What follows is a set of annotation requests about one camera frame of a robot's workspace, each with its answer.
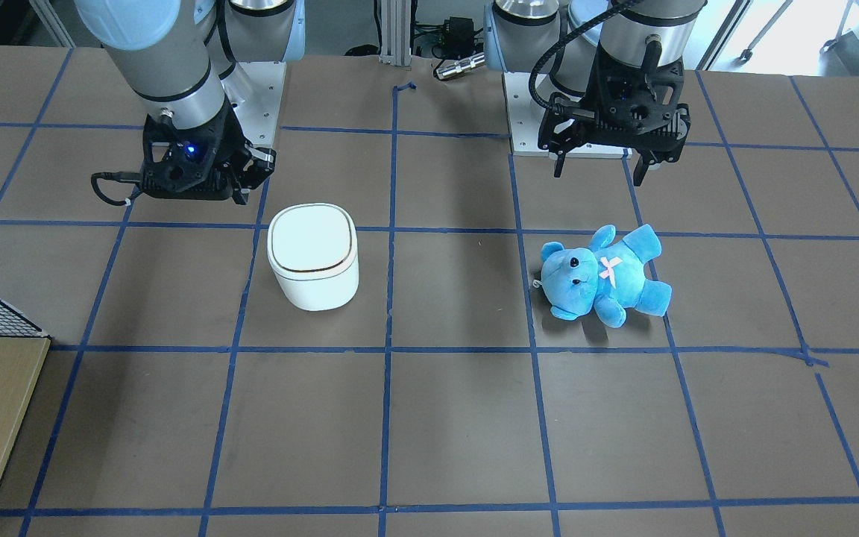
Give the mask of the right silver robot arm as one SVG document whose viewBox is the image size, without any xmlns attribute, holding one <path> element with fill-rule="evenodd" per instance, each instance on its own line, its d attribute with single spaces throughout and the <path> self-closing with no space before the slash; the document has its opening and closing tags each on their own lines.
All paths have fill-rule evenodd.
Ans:
<svg viewBox="0 0 859 537">
<path fill-rule="evenodd" d="M 286 64 L 306 52 L 303 1 L 78 1 L 145 106 L 136 172 L 96 172 L 93 192 L 245 205 L 275 169 L 276 116 L 246 63 Z"/>
</svg>

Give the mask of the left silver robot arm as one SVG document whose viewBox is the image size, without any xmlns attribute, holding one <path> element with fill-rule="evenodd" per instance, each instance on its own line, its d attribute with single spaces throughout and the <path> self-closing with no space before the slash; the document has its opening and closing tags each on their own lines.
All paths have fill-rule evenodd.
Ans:
<svg viewBox="0 0 859 537">
<path fill-rule="evenodd" d="M 561 175 L 572 152 L 638 157 L 632 179 L 677 162 L 690 131 L 685 51 L 702 1 L 492 1 L 484 55 L 502 72 L 511 138 Z"/>
</svg>

